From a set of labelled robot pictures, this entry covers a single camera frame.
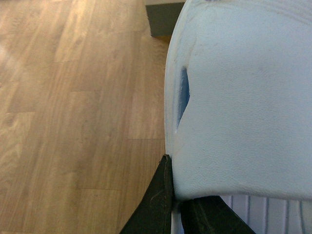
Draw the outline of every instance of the white plastic object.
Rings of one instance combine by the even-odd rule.
[[[178,199],[245,196],[233,204],[248,222],[248,201],[266,209],[257,233],[309,233],[312,1],[187,0],[167,57],[165,130]]]

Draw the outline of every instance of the chair backrest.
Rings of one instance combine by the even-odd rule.
[[[178,199],[312,200],[312,1],[188,0],[165,128]]]

